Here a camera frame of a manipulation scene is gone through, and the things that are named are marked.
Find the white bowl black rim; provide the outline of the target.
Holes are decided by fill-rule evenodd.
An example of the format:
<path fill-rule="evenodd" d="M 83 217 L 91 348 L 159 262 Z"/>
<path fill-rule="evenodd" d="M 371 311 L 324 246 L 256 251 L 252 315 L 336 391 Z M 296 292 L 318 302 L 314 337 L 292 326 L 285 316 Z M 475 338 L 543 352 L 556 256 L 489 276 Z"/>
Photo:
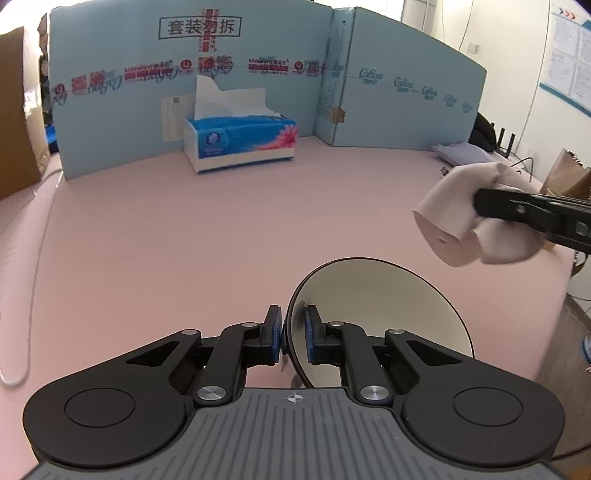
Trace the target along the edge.
<path fill-rule="evenodd" d="M 308 363 L 304 308 L 314 305 L 322 322 L 356 324 L 369 336 L 403 329 L 474 357 L 468 328 L 452 303 L 431 283 L 393 263 L 366 257 L 331 261 L 297 285 L 283 321 L 283 358 L 294 368 L 294 388 L 341 384 L 339 369 Z"/>

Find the beige cleaning cloth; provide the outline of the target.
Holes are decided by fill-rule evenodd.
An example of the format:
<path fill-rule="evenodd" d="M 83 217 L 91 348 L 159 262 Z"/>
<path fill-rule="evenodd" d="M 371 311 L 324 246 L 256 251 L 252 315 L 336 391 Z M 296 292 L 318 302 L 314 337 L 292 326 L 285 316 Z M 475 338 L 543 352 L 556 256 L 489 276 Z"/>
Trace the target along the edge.
<path fill-rule="evenodd" d="M 477 214 L 473 196 L 481 188 L 536 192 L 500 162 L 453 168 L 414 209 L 415 222 L 433 252 L 452 267 L 475 260 L 514 264 L 536 255 L 545 243 L 543 234 L 524 224 Z"/>

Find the brown leather handbag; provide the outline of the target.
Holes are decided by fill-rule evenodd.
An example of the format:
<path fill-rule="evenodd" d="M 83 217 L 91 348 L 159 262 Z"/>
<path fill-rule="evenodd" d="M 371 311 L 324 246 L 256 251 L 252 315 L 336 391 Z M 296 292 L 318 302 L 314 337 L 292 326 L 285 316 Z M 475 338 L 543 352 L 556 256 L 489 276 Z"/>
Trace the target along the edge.
<path fill-rule="evenodd" d="M 563 149 L 546 177 L 540 193 L 589 200 L 590 187 L 590 168 L 585 167 L 574 152 Z"/>

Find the black bag behind panel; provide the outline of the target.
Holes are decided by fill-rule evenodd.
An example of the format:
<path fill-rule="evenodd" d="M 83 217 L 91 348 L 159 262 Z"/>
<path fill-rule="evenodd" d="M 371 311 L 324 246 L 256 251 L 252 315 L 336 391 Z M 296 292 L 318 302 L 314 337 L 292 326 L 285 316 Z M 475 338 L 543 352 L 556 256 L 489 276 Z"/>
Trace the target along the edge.
<path fill-rule="evenodd" d="M 477 114 L 469 143 L 488 153 L 492 153 L 496 149 L 497 136 L 494 126 L 481 113 Z"/>

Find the lavender pillow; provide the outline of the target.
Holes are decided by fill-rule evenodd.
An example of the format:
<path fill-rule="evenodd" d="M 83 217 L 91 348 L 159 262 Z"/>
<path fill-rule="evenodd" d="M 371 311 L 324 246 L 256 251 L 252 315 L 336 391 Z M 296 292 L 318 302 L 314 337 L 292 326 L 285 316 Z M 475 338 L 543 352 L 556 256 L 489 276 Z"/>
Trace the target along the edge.
<path fill-rule="evenodd" d="M 494 161 L 494 157 L 488 152 L 467 142 L 450 145 L 438 144 L 433 146 L 432 150 L 438 157 L 452 167 Z"/>

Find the blue tissue box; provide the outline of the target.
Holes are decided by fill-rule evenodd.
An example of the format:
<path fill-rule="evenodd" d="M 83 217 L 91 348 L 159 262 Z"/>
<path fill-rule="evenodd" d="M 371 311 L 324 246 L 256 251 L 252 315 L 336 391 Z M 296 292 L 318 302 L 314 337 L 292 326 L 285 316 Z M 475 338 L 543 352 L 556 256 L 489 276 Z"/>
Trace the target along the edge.
<path fill-rule="evenodd" d="M 183 148 L 197 174 L 294 157 L 297 122 L 266 105 L 263 88 L 221 90 L 199 75 Z"/>

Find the right blue cardboard panel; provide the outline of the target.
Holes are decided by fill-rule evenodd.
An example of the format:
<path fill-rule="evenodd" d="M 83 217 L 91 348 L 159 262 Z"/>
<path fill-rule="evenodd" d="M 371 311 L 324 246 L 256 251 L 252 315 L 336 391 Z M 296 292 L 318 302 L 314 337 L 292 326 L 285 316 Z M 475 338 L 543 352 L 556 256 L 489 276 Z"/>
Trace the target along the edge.
<path fill-rule="evenodd" d="M 332 12 L 315 135 L 332 146 L 429 150 L 465 142 L 484 67 L 360 7 Z"/>

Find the blue cardboard panel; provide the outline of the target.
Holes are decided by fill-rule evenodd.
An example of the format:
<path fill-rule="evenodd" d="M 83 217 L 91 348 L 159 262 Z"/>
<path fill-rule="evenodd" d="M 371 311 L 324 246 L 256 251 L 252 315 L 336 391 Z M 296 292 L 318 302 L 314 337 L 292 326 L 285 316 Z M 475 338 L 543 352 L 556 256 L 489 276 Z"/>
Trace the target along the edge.
<path fill-rule="evenodd" d="M 360 7 L 332 12 L 315 135 L 332 146 L 429 150 L 465 142 L 484 67 Z"/>
<path fill-rule="evenodd" d="M 76 178 L 178 151 L 197 79 L 262 88 L 315 128 L 332 9 L 313 1 L 87 1 L 49 15 L 62 167 Z"/>

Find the brown cardboard box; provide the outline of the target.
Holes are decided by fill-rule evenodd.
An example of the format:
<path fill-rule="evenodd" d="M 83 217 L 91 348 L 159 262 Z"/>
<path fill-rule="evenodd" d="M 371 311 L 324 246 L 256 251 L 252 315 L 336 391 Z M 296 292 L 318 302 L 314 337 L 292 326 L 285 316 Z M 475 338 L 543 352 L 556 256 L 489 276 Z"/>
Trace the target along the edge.
<path fill-rule="evenodd" d="M 50 151 L 43 119 L 39 35 L 20 26 L 1 35 L 1 197 L 41 180 Z"/>

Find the left blue cardboard panel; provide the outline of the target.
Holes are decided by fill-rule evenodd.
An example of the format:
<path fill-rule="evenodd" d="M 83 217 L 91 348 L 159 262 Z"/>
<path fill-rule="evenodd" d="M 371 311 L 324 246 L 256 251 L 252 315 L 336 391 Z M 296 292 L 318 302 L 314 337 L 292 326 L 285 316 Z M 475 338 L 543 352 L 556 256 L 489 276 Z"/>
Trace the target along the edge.
<path fill-rule="evenodd" d="M 313 1 L 87 1 L 49 15 L 62 167 L 76 178 L 178 151 L 197 79 L 262 88 L 315 128 L 332 9 Z"/>

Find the wall notice board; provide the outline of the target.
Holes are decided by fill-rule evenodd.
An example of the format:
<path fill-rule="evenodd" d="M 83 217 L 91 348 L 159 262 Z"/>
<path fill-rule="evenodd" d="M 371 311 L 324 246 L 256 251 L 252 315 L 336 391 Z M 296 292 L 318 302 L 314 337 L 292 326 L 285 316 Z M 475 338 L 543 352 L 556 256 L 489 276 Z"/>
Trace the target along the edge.
<path fill-rule="evenodd" d="M 590 17 L 552 1 L 539 87 L 590 116 Z"/>

